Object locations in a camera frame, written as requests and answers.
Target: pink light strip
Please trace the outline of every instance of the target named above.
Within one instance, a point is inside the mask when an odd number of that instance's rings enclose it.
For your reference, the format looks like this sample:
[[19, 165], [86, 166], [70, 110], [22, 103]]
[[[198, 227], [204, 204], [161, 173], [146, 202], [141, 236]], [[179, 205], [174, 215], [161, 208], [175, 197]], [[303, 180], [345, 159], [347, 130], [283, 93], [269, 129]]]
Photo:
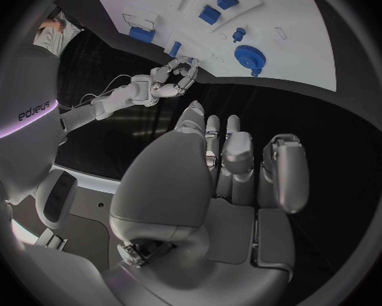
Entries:
[[53, 109], [55, 109], [56, 107], [58, 106], [58, 101], [55, 100], [55, 104], [54, 106], [52, 106], [50, 109], [48, 109], [46, 112], [40, 114], [38, 117], [28, 121], [28, 122], [25, 122], [23, 125], [19, 126], [19, 127], [16, 127], [15, 129], [12, 129], [4, 134], [1, 134], [0, 135], [0, 138], [3, 138], [5, 136], [8, 136], [8, 135], [11, 135], [12, 133], [15, 133], [16, 131], [19, 131], [20, 129], [23, 129], [25, 126], [28, 126], [29, 124], [32, 124], [34, 121], [44, 117], [46, 114], [49, 114]]

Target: cable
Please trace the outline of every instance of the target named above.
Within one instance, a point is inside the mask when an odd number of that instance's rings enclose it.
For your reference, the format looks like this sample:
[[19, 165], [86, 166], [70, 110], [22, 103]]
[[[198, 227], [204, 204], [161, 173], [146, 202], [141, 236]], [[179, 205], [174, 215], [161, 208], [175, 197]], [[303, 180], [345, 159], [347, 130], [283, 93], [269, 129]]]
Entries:
[[[72, 107], [65, 107], [64, 105], [62, 105], [62, 104], [60, 104], [60, 103], [58, 103], [58, 106], [59, 106], [61, 109], [64, 109], [64, 110], [72, 110], [72, 109], [74, 109], [74, 108], [76, 108], [76, 107], [80, 107], [81, 105], [83, 105], [83, 104], [85, 104], [85, 103], [87, 103], [87, 102], [91, 102], [93, 99], [96, 99], [96, 98], [98, 98], [98, 97], [102, 97], [103, 95], [105, 95], [105, 94], [107, 94], [107, 93], [109, 93], [109, 92], [113, 92], [114, 90], [117, 90], [118, 87], [117, 87], [117, 88], [114, 88], [113, 90], [108, 90], [107, 92], [105, 92], [105, 91], [110, 87], [111, 83], [113, 83], [115, 80], [117, 80], [119, 77], [122, 77], [122, 76], [126, 76], [126, 77], [130, 77], [130, 78], [132, 78], [132, 76], [125, 75], [125, 74], [118, 75], [118, 76], [116, 76], [116, 77], [115, 77], [115, 78], [114, 78], [114, 79], [113, 79], [113, 80], [106, 86], [106, 88], [103, 90], [103, 92], [102, 92], [101, 94], [99, 94], [99, 95], [95, 95], [95, 94], [92, 94], [92, 93], [85, 94], [85, 95], [80, 99], [79, 104], [76, 105], [76, 106], [73, 106], [73, 105], [72, 105]], [[87, 97], [88, 95], [92, 95], [94, 98], [93, 98], [93, 99], [89, 99], [89, 100], [87, 100], [87, 101], [85, 101], [85, 102], [82, 102], [82, 100], [84, 99], [84, 97]]]

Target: person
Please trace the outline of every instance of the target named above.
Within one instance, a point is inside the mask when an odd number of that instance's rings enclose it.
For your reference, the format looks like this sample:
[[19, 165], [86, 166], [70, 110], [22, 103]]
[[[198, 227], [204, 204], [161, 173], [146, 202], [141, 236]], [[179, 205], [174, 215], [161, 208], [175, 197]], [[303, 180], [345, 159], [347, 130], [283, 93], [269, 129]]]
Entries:
[[45, 19], [35, 36], [34, 44], [42, 46], [57, 56], [61, 56], [68, 43], [83, 28], [78, 28], [72, 24], [63, 11], [60, 11], [55, 17]]

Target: person's arm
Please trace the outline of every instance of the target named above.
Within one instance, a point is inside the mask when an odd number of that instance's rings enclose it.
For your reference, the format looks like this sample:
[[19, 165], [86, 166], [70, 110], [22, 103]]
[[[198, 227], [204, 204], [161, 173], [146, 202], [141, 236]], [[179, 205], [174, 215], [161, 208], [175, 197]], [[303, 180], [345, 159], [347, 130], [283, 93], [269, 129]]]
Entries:
[[60, 33], [62, 33], [63, 29], [65, 28], [64, 24], [50, 18], [45, 19], [41, 26], [39, 26], [39, 29], [43, 29], [45, 27], [53, 27], [55, 31]]

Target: logo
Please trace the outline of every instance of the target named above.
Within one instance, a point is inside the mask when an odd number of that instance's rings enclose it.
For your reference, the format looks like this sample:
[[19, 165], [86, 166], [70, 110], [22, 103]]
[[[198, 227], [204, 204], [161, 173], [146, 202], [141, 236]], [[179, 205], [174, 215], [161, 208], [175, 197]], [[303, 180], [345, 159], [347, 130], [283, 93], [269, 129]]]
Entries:
[[36, 107], [30, 107], [26, 112], [22, 112], [18, 115], [18, 120], [22, 121], [24, 118], [29, 118], [34, 114], [38, 114], [40, 111], [44, 111], [47, 107], [50, 107], [49, 101], [42, 105], [37, 105]]

